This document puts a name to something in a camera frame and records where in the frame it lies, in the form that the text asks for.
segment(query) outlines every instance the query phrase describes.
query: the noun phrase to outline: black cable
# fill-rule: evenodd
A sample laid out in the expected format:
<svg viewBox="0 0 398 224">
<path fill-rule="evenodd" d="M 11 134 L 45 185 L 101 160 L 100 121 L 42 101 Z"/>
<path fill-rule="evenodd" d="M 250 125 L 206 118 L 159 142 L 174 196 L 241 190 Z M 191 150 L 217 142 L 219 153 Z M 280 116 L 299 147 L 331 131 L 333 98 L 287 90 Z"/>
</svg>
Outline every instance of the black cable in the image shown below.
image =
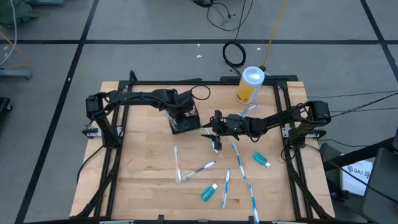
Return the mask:
<svg viewBox="0 0 398 224">
<path fill-rule="evenodd" d="M 228 13 L 228 19 L 231 18 L 232 15 L 229 13 L 229 9 L 228 9 L 228 7 L 226 7 L 226 5 L 224 5 L 223 3 L 220 3 L 220 2 L 214 2 L 212 5 L 215 5 L 215 4 L 219 4 L 219 5 L 224 6 L 224 8 L 226 9 L 226 12 Z M 221 14 L 220 11 L 218 11 L 218 12 L 220 13 L 220 15 L 222 16 L 222 18 L 224 19 L 224 22 L 225 22 L 224 16 Z"/>
<path fill-rule="evenodd" d="M 377 91 L 377 92 L 370 92 L 370 93 L 357 93 L 357 94 L 337 95 L 337 96 L 308 96 L 307 98 L 321 98 L 321 99 L 327 99 L 327 98 L 349 97 L 349 96 L 363 96 L 363 95 L 372 95 L 372 94 L 378 94 L 378 93 L 396 93 L 396 92 L 398 92 L 398 90 L 392 90 L 392 91 Z"/>
<path fill-rule="evenodd" d="M 283 160 L 283 161 L 285 161 L 285 162 L 291 162 L 293 159 L 294 159 L 294 157 L 296 156 L 296 152 L 294 151 L 294 155 L 289 159 L 289 160 L 287 160 L 287 159 L 285 159 L 285 158 L 283 158 L 283 153 L 284 153 L 284 151 L 285 151 L 285 149 L 282 149 L 282 151 L 280 152 L 280 158 Z"/>
<path fill-rule="evenodd" d="M 312 148 L 312 149 L 315 149 L 316 151 L 318 151 L 318 152 L 321 154 L 321 156 L 322 156 L 323 158 L 325 158 L 331 165 L 333 165 L 333 166 L 336 167 L 337 169 L 342 170 L 343 172 L 345 172 L 346 174 L 348 174 L 348 175 L 351 176 L 352 178 L 354 178 L 354 179 L 356 179 L 357 181 L 359 181 L 359 182 L 361 182 L 362 184 L 364 184 L 364 185 L 365 185 L 366 187 L 368 187 L 369 189 L 373 190 L 375 193 L 377 193 L 377 194 L 379 194 L 379 195 L 385 197 L 386 199 L 388 199 L 388 200 L 390 200 L 390 201 L 392 201 L 392 202 L 398 204 L 398 201 L 397 201 L 397 200 L 395 200 L 395 199 L 391 198 L 390 196 L 388 196 L 388 195 L 386 195 L 386 194 L 384 194 L 384 193 L 382 193 L 382 192 L 380 192 L 380 191 L 374 189 L 373 187 L 371 187 L 371 186 L 368 185 L 367 183 L 363 182 L 361 179 L 355 177 L 354 175 L 350 174 L 347 170 L 344 170 L 342 167 L 340 167 L 339 165 L 337 165 L 337 164 L 335 164 L 334 162 L 332 162 L 331 160 L 329 160 L 329 158 L 327 158 L 327 156 L 325 156 L 324 153 L 321 152 L 321 150 L 319 150 L 319 149 L 317 149 L 316 147 L 311 146 L 311 145 L 309 145 L 309 144 L 305 144 L 305 145 L 308 146 L 308 147 L 310 147 L 310 148 Z"/>
<path fill-rule="evenodd" d="M 355 107 L 355 108 L 353 108 L 353 109 L 346 110 L 346 111 L 344 111 L 344 112 L 342 112 L 342 113 L 340 113 L 340 114 L 336 114 L 336 115 L 331 116 L 331 118 L 334 118 L 334 117 L 337 117 L 337 116 L 340 116 L 340 115 L 343 115 L 343 114 L 348 114 L 348 113 L 357 111 L 357 110 L 359 110 L 359 109 L 362 109 L 362 108 L 364 108 L 364 107 L 366 107 L 366 106 L 375 104 L 375 103 L 377 103 L 377 102 L 380 102 L 380 101 L 382 101 L 382 100 L 385 100 L 385 99 L 387 99 L 388 97 L 392 97 L 392 96 L 394 96 L 394 95 L 398 95 L 398 93 L 394 93 L 394 94 L 385 96 L 385 97 L 383 97 L 383 98 L 380 98 L 380 99 L 378 99 L 378 100 L 374 100 L 374 101 L 372 101 L 372 102 L 370 102 L 370 103 L 366 103 L 365 105 L 357 106 L 357 107 Z"/>
<path fill-rule="evenodd" d="M 86 128 L 90 127 L 94 121 L 90 121 L 88 124 L 85 124 Z"/>
<path fill-rule="evenodd" d="M 92 153 L 92 155 L 89 156 L 89 157 L 84 161 L 84 163 L 80 166 L 79 171 L 77 172 L 76 183 L 79 182 L 80 172 L 81 172 L 81 170 L 83 169 L 83 167 L 86 165 L 86 163 L 87 163 L 91 158 L 93 158 L 95 155 L 97 155 L 97 153 L 99 153 L 100 150 L 101 150 L 102 148 L 104 148 L 103 145 L 102 145 L 101 147 L 99 147 L 99 149 L 97 149 L 94 153 Z"/>
<path fill-rule="evenodd" d="M 202 87 L 207 88 L 207 90 L 209 91 L 209 95 L 208 95 L 207 97 L 205 97 L 205 98 L 197 98 L 197 97 L 195 97 L 194 94 L 192 94 L 192 97 L 194 97 L 194 99 L 197 99 L 197 100 L 207 100 L 207 99 L 210 97 L 210 95 L 211 95 L 211 90 L 210 90 L 210 88 L 209 88 L 208 86 L 205 86 L 205 85 L 195 85 L 195 86 L 192 87 L 189 91 L 192 92 L 195 88 L 197 88 L 197 87 L 199 87 L 199 86 L 202 86 Z"/>
<path fill-rule="evenodd" d="M 337 144 L 341 144 L 342 146 L 348 146 L 348 147 L 368 147 L 368 146 L 350 146 L 349 144 L 344 144 L 344 143 L 338 142 L 338 141 L 336 141 L 334 139 L 317 139 L 317 140 L 318 141 L 333 141 L 333 142 L 335 142 Z"/>
<path fill-rule="evenodd" d="M 119 137 L 122 135 L 123 131 L 124 131 L 124 130 L 121 130 L 121 131 L 120 131 Z M 79 168 L 79 171 L 77 172 L 76 182 L 79 182 L 80 172 L 81 172 L 81 170 L 83 170 L 83 168 L 84 168 L 84 166 L 87 164 L 87 162 L 88 162 L 90 159 L 92 159 L 97 153 L 99 153 L 100 150 L 101 150 L 102 148 L 104 148 L 104 145 L 102 145 L 99 149 L 97 149 L 94 153 L 92 153 L 92 155 L 89 156 L 89 157 L 83 162 L 83 164 L 82 164 L 82 165 L 80 166 L 80 168 Z"/>
<path fill-rule="evenodd" d="M 238 38 L 239 31 L 240 31 L 240 29 L 241 29 L 242 18 L 243 18 L 243 12 L 244 12 L 245 6 L 246 6 L 246 0 L 243 1 L 243 7 L 242 7 L 241 18 L 240 18 L 240 20 L 239 20 L 238 31 L 236 32 L 236 35 L 235 35 L 234 40 L 225 43 L 225 44 L 224 44 L 224 47 L 223 47 L 223 58 L 224 58 L 225 63 L 226 63 L 228 66 L 230 66 L 233 70 L 235 70 L 235 72 L 236 72 L 239 76 L 241 76 L 242 74 L 241 74 L 241 72 L 239 72 L 236 68 L 241 68 L 241 67 L 244 65 L 244 63 L 246 62 L 246 51 L 245 51 L 245 49 L 244 49 L 244 47 L 243 47 L 242 45 L 240 45 L 239 43 L 237 43 L 237 42 L 235 42 L 235 41 L 236 41 L 236 39 Z M 242 61 L 239 62 L 239 63 L 232 63 L 231 61 L 229 61 L 229 60 L 226 58 L 225 50 L 226 50 L 226 48 L 227 48 L 229 45 L 231 45 L 231 44 L 237 46 L 237 48 L 242 52 L 242 57 L 243 57 L 243 58 L 242 58 Z"/>
<path fill-rule="evenodd" d="M 216 25 L 214 22 L 212 22 L 212 21 L 210 20 L 210 18 L 209 18 L 210 7 L 207 9 L 207 20 L 210 22 L 211 25 L 213 25 L 213 26 L 215 26 L 215 27 L 217 27 L 217 28 L 219 28 L 219 29 L 221 29 L 221 30 L 223 30 L 223 31 L 228 31 L 228 32 L 236 31 L 237 29 L 239 29 L 239 28 L 244 24 L 244 22 L 245 22 L 246 19 L 248 18 L 249 14 L 250 14 L 250 11 L 251 11 L 251 8 L 252 8 L 252 5 L 253 5 L 253 0 L 252 0 L 251 3 L 250 3 L 250 7 L 249 7 L 249 10 L 248 10 L 248 13 L 246 14 L 246 16 L 244 17 L 243 20 L 242 20 L 242 16 L 243 16 L 243 13 L 242 13 L 242 16 L 241 16 L 239 25 L 238 25 L 236 28 L 234 28 L 234 29 L 225 29 L 225 28 L 222 28 L 222 27 Z"/>
<path fill-rule="evenodd" d="M 356 110 L 356 111 L 353 111 L 353 112 L 379 111 L 379 110 L 396 110 L 396 109 L 398 109 L 398 107 L 396 107 L 396 108 L 376 108 L 376 109 Z M 330 112 L 337 113 L 337 112 L 345 112 L 345 111 L 330 111 Z"/>
</svg>

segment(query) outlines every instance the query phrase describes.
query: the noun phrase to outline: wooden table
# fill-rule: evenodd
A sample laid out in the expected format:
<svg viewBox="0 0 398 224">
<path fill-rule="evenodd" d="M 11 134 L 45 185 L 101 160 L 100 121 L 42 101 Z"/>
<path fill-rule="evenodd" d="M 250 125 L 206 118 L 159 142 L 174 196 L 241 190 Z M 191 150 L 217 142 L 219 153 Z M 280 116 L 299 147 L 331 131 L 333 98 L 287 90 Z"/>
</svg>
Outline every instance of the wooden table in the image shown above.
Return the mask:
<svg viewBox="0 0 398 224">
<path fill-rule="evenodd" d="M 302 82 L 288 82 L 288 86 L 292 105 L 306 102 Z M 116 90 L 117 87 L 118 82 L 104 82 L 101 91 Z M 210 98 L 195 102 L 202 123 L 208 122 L 209 117 L 214 115 L 214 110 L 221 110 L 226 116 L 240 113 L 248 107 L 236 100 L 237 86 L 209 87 Z M 133 86 L 133 91 L 152 91 L 158 88 L 175 88 L 181 93 L 191 86 L 136 85 Z M 193 93 L 203 98 L 207 95 L 207 90 L 197 88 Z M 277 112 L 274 91 L 270 86 L 261 88 L 256 103 L 259 106 L 249 116 L 265 118 Z M 121 121 L 123 110 L 119 111 L 118 120 Z M 230 147 L 234 139 L 222 137 L 223 150 L 219 157 L 211 148 L 209 139 L 200 136 L 203 133 L 204 129 L 197 129 L 173 135 L 163 112 L 151 106 L 130 107 L 112 219 L 156 220 L 158 215 L 163 214 L 166 220 L 248 220 L 248 216 L 252 215 L 250 192 L 247 182 L 242 180 L 235 153 Z M 100 138 L 89 139 L 85 159 L 101 144 Z M 253 185 L 260 220 L 295 220 L 286 164 L 280 158 L 280 128 L 269 130 L 257 143 L 241 136 L 236 144 L 247 180 Z M 314 139 L 307 139 L 307 144 L 317 146 Z M 217 160 L 217 163 L 211 169 L 194 175 L 191 180 L 176 184 L 174 146 L 179 148 L 183 176 L 212 160 Z M 254 161 L 252 155 L 256 151 L 268 158 L 270 167 L 260 166 Z M 334 216 L 320 154 L 309 147 L 301 152 L 308 189 L 326 212 Z M 81 172 L 71 215 L 80 212 L 98 188 L 104 155 L 105 150 L 102 150 Z M 222 209 L 227 167 L 231 168 L 231 178 L 226 208 Z M 214 183 L 218 184 L 215 195 L 207 203 L 203 202 L 200 194 Z M 299 188 L 297 193 L 300 210 L 305 217 Z M 107 201 L 108 192 L 104 194 L 101 214 L 105 214 Z"/>
</svg>

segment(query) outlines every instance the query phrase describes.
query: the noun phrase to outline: black metal frame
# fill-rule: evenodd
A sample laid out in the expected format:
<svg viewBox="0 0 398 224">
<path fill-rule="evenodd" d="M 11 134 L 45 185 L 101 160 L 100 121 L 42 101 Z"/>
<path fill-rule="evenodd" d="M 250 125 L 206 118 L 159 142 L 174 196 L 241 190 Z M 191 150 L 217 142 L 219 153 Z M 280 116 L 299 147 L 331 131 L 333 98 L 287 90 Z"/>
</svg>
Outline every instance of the black metal frame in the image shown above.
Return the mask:
<svg viewBox="0 0 398 224">
<path fill-rule="evenodd" d="M 118 89 L 122 90 L 125 86 L 128 86 L 127 91 L 132 91 L 133 85 L 238 85 L 239 84 L 239 78 L 236 77 L 221 77 L 221 81 L 201 81 L 201 80 L 184 80 L 184 81 L 137 81 L 136 77 L 131 77 L 131 80 L 129 81 L 120 81 Z M 287 109 L 291 107 L 290 105 L 290 97 L 289 97 L 289 92 L 287 89 L 287 82 L 295 82 L 298 81 L 297 76 L 295 75 L 289 75 L 289 76 L 273 76 L 269 77 L 263 85 L 266 86 L 272 86 L 274 89 L 274 94 L 275 94 L 275 103 L 277 106 L 278 112 L 282 111 L 282 103 L 280 100 L 280 94 L 279 94 L 279 88 L 282 89 L 283 94 L 284 94 L 284 100 Z M 126 129 L 126 124 L 127 124 L 127 114 L 129 111 L 129 106 L 125 106 L 123 110 L 123 115 L 122 115 L 122 121 L 121 121 L 121 126 L 122 130 Z M 118 108 L 114 111 L 113 118 L 112 118 L 112 125 L 116 125 L 118 121 L 118 113 L 119 110 Z M 119 165 L 120 165 L 120 157 L 121 157 L 121 152 L 123 149 L 123 140 L 124 140 L 124 135 L 121 136 L 122 138 L 122 144 L 120 147 L 116 149 L 111 149 L 107 148 L 106 149 L 106 154 L 104 158 L 104 164 L 103 164 L 103 170 L 101 172 L 101 180 L 100 184 L 105 182 L 105 178 L 108 173 L 109 169 L 109 163 L 111 162 L 111 154 L 112 150 L 116 150 L 116 156 L 115 156 L 115 163 L 117 163 L 117 171 L 116 175 L 114 175 L 112 181 L 111 181 L 111 186 L 109 190 L 109 197 L 108 197 L 108 202 L 107 202 L 107 207 L 106 207 L 106 214 L 105 216 L 100 216 L 100 211 L 101 211 L 101 204 L 103 202 L 103 197 L 101 196 L 99 201 L 97 202 L 94 210 L 94 217 L 89 217 L 89 218 L 72 218 L 68 220 L 53 220 L 53 221 L 47 221 L 47 222 L 37 222 L 37 223 L 48 223 L 48 224 L 56 224 L 56 223 L 99 223 L 99 221 L 109 221 L 111 220 L 112 216 L 112 211 L 113 211 L 113 203 L 114 203 L 114 197 L 116 193 L 116 184 L 117 184 L 117 179 L 118 179 L 118 170 L 119 170 Z M 284 138 L 282 137 L 282 142 L 284 145 L 285 149 L 285 158 L 287 160 L 291 159 L 290 155 L 290 148 L 287 145 L 287 141 L 283 141 Z M 305 173 L 304 173 L 304 168 L 303 168 L 303 162 L 300 154 L 300 150 L 295 150 L 296 153 L 296 162 L 297 162 L 297 169 L 300 175 L 300 179 L 303 181 L 304 186 L 307 186 L 306 180 L 305 180 Z M 295 213 L 295 219 L 298 222 L 306 222 L 306 223 L 347 223 L 347 222 L 341 222 L 338 220 L 324 220 L 324 219 L 314 219 L 313 214 L 312 214 L 312 208 L 310 206 L 309 201 L 307 198 L 304 199 L 305 203 L 305 210 L 307 217 L 302 218 L 301 213 L 300 213 L 300 206 L 299 206 L 299 198 L 297 196 L 297 188 L 295 186 L 295 181 L 294 179 L 289 175 L 289 185 L 290 185 L 290 193 L 292 196 L 292 204 L 293 204 L 293 209 Z M 203 220 L 164 220 L 164 215 L 159 215 L 158 220 L 134 220 L 134 223 L 242 223 L 242 224 L 247 224 L 247 223 L 254 223 L 253 216 L 248 217 L 248 221 L 203 221 Z"/>
</svg>

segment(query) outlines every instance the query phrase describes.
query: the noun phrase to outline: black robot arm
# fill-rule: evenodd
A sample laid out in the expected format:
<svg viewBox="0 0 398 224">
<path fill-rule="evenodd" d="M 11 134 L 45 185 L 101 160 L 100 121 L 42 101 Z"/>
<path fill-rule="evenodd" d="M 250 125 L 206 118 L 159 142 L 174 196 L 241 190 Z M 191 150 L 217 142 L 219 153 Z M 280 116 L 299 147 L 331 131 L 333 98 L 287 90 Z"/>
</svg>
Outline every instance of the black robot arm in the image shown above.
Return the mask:
<svg viewBox="0 0 398 224">
<path fill-rule="evenodd" d="M 301 122 L 297 128 L 289 130 L 289 144 L 303 147 L 305 136 L 312 133 L 313 129 L 324 126 L 331 121 L 328 104 L 323 101 L 308 101 L 291 107 L 289 110 L 282 111 L 267 118 L 242 117 L 238 114 L 229 114 L 223 117 L 218 110 L 210 118 L 210 122 L 202 126 L 212 128 L 216 135 L 202 134 L 215 142 L 215 149 L 221 150 L 222 143 L 220 136 L 233 136 L 239 140 L 239 135 L 247 135 L 252 141 L 257 142 L 259 137 L 268 130 L 291 122 Z"/>
<path fill-rule="evenodd" d="M 121 144 L 117 128 L 107 119 L 115 108 L 122 105 L 150 105 L 159 111 L 165 110 L 173 134 L 200 128 L 200 118 L 195 107 L 192 89 L 181 94 L 176 90 L 154 90 L 144 92 L 111 91 L 97 93 L 86 99 L 86 113 L 102 131 L 104 147 L 117 147 Z"/>
</svg>

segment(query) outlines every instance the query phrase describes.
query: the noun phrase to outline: floor tile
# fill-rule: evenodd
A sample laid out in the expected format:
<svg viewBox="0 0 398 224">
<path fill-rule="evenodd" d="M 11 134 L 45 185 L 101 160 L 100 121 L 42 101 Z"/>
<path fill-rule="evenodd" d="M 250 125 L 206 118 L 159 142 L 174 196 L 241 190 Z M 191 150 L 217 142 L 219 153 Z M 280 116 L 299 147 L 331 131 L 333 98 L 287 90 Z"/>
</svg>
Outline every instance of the floor tile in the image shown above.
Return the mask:
<svg viewBox="0 0 398 224">
<path fill-rule="evenodd" d="M 19 47 L 30 56 L 33 77 L 0 80 L 0 95 L 14 107 L 2 118 L 0 132 L 1 223 L 15 221 L 76 50 L 76 45 Z M 14 53 L 6 67 L 20 61 Z"/>
<path fill-rule="evenodd" d="M 367 0 L 366 2 L 384 39 L 398 39 L 396 26 L 396 21 L 398 20 L 396 13 L 398 2 L 395 0 Z"/>
<path fill-rule="evenodd" d="M 93 0 L 67 0 L 64 6 L 34 6 L 41 16 L 17 27 L 21 40 L 80 39 Z M 0 27 L 0 32 L 14 39 L 14 30 Z"/>
<path fill-rule="evenodd" d="M 388 45 L 390 52 L 394 58 L 398 58 L 398 45 Z"/>
<path fill-rule="evenodd" d="M 304 82 L 308 96 L 330 96 L 398 90 L 398 83 L 378 45 L 276 45 L 268 71 L 271 74 L 296 74 Z M 324 99 L 330 110 L 348 110 L 388 94 Z M 368 108 L 397 106 L 392 96 Z M 332 118 L 325 127 L 324 139 L 351 145 L 370 145 L 392 137 L 396 131 L 397 111 L 366 111 Z M 342 152 L 353 148 L 330 143 Z"/>
<path fill-rule="evenodd" d="M 239 24 L 242 1 L 220 2 L 236 15 L 224 28 L 234 29 Z M 245 12 L 249 5 L 250 1 L 247 1 Z M 217 7 L 226 17 L 226 9 L 220 5 Z M 254 1 L 238 38 L 268 39 L 281 7 L 282 1 Z M 185 0 L 100 1 L 88 38 L 158 40 L 235 37 L 236 32 L 213 27 L 206 18 L 206 12 L 207 9 Z M 217 25 L 223 22 L 215 8 L 210 9 L 209 18 Z M 289 0 L 275 38 L 346 40 L 375 39 L 376 36 L 359 1 Z"/>
</svg>

